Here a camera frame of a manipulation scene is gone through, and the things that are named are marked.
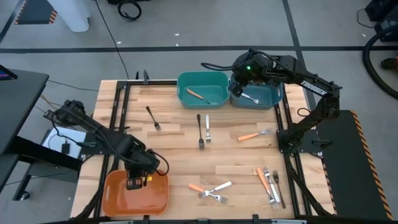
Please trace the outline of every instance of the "wooden table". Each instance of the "wooden table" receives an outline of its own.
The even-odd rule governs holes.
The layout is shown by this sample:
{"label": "wooden table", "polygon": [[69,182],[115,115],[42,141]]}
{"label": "wooden table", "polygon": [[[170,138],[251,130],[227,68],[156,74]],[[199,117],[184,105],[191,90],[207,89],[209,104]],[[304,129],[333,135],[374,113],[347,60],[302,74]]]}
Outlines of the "wooden table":
{"label": "wooden table", "polygon": [[[106,127],[110,122],[116,82],[101,82],[95,106],[94,119]],[[293,122],[298,122],[302,117],[297,115],[297,109],[307,107],[303,89],[297,85],[287,85],[286,91]],[[163,155],[170,163],[169,206],[163,214],[152,215],[150,219],[250,219],[253,214],[258,214],[260,218],[293,218],[284,159],[278,150],[275,132],[243,142],[237,140],[238,136],[262,129],[276,130],[275,110],[239,109],[232,107],[229,102],[215,110],[186,110],[176,93],[176,86],[164,85],[133,86],[130,90],[126,116],[126,126],[130,126],[130,129],[127,132]],[[145,106],[150,106],[162,127],[161,132],[155,130]],[[205,143],[204,151],[198,148],[198,113],[203,118],[202,135],[205,133],[204,115],[210,116],[211,143]],[[333,213],[321,160],[309,154],[302,154],[301,160],[308,188],[324,208]],[[102,161],[103,156],[93,156],[83,164],[71,217],[78,215],[96,192]],[[278,170],[286,209],[280,206],[280,209],[274,210],[269,205],[266,191],[255,171],[256,167],[264,166]],[[198,192],[187,187],[193,183],[204,189],[212,189],[227,181],[231,181],[232,186],[219,192],[229,198],[226,205],[210,197],[198,198]],[[297,195],[303,213],[301,193]],[[128,218],[139,220],[142,216]]]}

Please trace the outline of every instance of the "orange tray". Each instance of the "orange tray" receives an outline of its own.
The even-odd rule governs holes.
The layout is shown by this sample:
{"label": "orange tray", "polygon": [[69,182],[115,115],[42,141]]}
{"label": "orange tray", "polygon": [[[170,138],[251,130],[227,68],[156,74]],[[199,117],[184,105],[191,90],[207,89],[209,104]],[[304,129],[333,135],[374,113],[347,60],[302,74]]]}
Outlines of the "orange tray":
{"label": "orange tray", "polygon": [[109,217],[126,215],[160,215],[169,202],[167,175],[148,176],[146,187],[126,189],[127,171],[116,170],[105,180],[102,209]]}

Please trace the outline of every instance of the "black desk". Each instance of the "black desk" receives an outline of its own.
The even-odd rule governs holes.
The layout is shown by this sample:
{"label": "black desk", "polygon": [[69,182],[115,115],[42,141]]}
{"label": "black desk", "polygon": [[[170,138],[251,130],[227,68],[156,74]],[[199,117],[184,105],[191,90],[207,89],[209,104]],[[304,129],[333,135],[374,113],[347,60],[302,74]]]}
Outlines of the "black desk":
{"label": "black desk", "polygon": [[[81,161],[17,136],[30,111],[39,99],[49,76],[43,73],[11,70],[17,80],[0,82],[0,192],[17,161],[33,164],[44,161],[60,167],[80,170]],[[29,174],[20,184],[24,190]]]}

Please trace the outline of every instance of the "concrete floor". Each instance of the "concrete floor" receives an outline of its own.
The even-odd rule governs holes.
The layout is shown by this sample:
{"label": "concrete floor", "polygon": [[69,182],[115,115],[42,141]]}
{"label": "concrete floor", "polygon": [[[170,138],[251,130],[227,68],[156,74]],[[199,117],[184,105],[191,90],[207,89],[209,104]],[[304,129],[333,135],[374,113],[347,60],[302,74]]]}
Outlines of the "concrete floor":
{"label": "concrete floor", "polygon": [[[146,69],[153,78],[176,78],[187,71],[205,70],[200,62],[229,65],[247,45],[273,46],[269,54],[296,55],[294,40],[285,8],[290,6],[298,43],[307,46],[363,46],[374,34],[356,23],[356,11],[369,0],[152,0],[140,2],[142,17],[126,22],[115,6],[98,0],[106,22],[114,35],[130,77]],[[6,25],[18,0],[0,2],[0,30]],[[52,25],[11,25],[0,38],[0,63],[9,68],[42,72],[50,79],[83,88],[98,88],[102,79],[125,79],[126,74],[116,52],[84,52],[86,48],[111,48],[112,40],[94,1],[85,1],[91,13],[90,29],[72,33],[61,17]],[[361,20],[369,22],[363,14]],[[240,46],[235,50],[182,49],[161,47]],[[376,45],[391,45],[378,42]],[[17,49],[24,54],[15,54]],[[395,191],[398,169],[395,99],[382,92],[369,78],[360,51],[304,51],[307,68],[326,80],[343,87],[341,109],[356,110],[372,152],[379,178],[392,214],[398,217],[398,192]],[[393,51],[373,51],[375,65]],[[398,74],[377,68],[379,74],[398,90]],[[84,102],[87,111],[95,106],[96,93],[74,90],[48,83],[44,95],[53,102],[66,99]],[[43,101],[39,108],[50,109]],[[34,109],[20,135],[40,142],[50,122]],[[9,182],[22,178],[26,164],[19,164]],[[27,190],[31,199],[12,202],[17,185],[4,188],[0,194],[2,223],[43,223],[66,220],[72,207],[76,184],[53,179],[32,180]]]}

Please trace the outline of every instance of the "teal plastic bin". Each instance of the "teal plastic bin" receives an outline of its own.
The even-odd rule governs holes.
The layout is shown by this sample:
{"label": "teal plastic bin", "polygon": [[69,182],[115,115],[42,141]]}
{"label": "teal plastic bin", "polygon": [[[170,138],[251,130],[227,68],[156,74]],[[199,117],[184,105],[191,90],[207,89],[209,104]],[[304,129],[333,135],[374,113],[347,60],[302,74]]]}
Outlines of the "teal plastic bin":
{"label": "teal plastic bin", "polygon": [[[220,108],[229,97],[228,84],[228,76],[223,72],[185,72],[178,76],[177,95],[187,109]],[[189,94],[187,88],[216,104],[209,105]]]}
{"label": "teal plastic bin", "polygon": [[[234,83],[234,75],[231,76],[231,83]],[[283,97],[282,84],[278,87],[272,85],[255,85],[248,84],[243,93],[251,96],[254,99],[260,100],[261,104],[257,105],[252,100],[243,96],[236,97],[231,95],[231,104],[238,108],[268,110],[274,107]]]}

